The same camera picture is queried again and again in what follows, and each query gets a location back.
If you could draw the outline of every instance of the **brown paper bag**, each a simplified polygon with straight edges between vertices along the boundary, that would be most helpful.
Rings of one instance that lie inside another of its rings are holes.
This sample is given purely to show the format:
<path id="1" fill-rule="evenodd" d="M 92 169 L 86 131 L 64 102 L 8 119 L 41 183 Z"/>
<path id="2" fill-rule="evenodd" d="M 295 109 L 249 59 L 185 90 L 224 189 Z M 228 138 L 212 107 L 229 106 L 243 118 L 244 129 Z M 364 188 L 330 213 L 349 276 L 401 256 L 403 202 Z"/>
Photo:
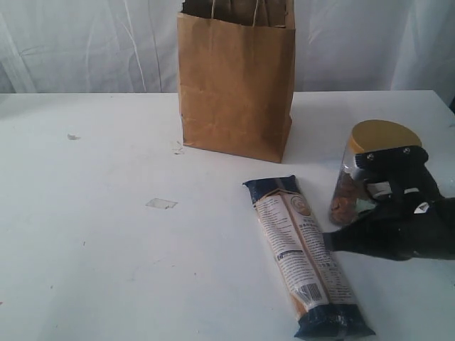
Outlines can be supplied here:
<path id="1" fill-rule="evenodd" d="M 186 0 L 178 63 L 186 146 L 281 162 L 294 92 L 294 0 Z"/>

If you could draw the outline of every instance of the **packaged food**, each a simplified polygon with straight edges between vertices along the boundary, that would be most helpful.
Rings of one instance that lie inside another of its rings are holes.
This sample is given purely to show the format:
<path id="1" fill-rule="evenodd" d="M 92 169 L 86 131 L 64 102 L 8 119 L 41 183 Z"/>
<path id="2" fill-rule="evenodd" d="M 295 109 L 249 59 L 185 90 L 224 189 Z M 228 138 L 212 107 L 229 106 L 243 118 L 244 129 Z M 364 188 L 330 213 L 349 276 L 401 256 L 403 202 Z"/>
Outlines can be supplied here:
<path id="1" fill-rule="evenodd" d="M 297 311 L 300 329 L 295 336 L 340 340 L 374 335 L 324 247 L 295 176 L 251 180 L 245 185 Z"/>
<path id="2" fill-rule="evenodd" d="M 391 193 L 386 182 L 365 186 L 364 178 L 370 174 L 357 167 L 355 155 L 401 146 L 422 146 L 422 142 L 413 131 L 390 121 L 372 119 L 354 126 L 333 193 L 329 212 L 332 223 L 344 226 L 354 222 L 359 213 L 376 206 L 376 199 Z"/>

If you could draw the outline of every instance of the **gold jar lid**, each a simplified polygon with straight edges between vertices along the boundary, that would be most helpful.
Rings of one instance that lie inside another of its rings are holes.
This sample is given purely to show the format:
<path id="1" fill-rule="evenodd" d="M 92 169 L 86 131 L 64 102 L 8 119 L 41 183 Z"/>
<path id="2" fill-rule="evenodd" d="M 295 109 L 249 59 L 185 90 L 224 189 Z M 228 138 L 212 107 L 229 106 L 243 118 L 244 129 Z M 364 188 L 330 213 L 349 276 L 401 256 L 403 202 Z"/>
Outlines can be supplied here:
<path id="1" fill-rule="evenodd" d="M 371 119 L 354 126 L 348 145 L 353 153 L 359 154 L 403 146 L 422 146 L 422 142 L 416 133 L 401 124 Z"/>

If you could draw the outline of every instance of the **paper bag handle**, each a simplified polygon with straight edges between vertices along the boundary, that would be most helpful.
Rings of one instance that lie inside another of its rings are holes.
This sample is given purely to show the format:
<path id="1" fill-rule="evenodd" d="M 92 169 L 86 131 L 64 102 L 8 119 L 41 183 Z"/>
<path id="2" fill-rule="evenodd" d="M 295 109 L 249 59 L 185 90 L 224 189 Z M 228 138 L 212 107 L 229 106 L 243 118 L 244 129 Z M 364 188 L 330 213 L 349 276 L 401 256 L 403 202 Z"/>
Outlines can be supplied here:
<path id="1" fill-rule="evenodd" d="M 265 0 L 263 0 L 264 5 L 265 5 L 265 10 L 267 11 L 267 5 L 265 4 Z M 212 1 L 212 19 L 215 18 L 215 5 L 216 5 L 216 0 Z M 232 0 L 229 0 L 229 9 L 232 10 Z M 255 7 L 255 14 L 253 16 L 253 27 L 256 26 L 256 19 L 257 19 L 257 12 L 259 10 L 259 0 L 256 0 L 256 7 Z"/>

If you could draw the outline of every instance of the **plastic wrapper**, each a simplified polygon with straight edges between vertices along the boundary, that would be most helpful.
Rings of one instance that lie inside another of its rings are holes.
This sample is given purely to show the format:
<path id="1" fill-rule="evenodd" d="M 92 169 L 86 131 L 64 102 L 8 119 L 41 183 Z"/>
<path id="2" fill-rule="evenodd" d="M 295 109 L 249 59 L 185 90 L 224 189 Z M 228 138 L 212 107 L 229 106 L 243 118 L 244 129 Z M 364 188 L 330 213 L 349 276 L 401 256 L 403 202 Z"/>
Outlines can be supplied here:
<path id="1" fill-rule="evenodd" d="M 341 340 L 375 333 L 323 244 L 322 233 L 295 176 L 251 180 L 253 205 L 274 252 L 303 340 Z"/>

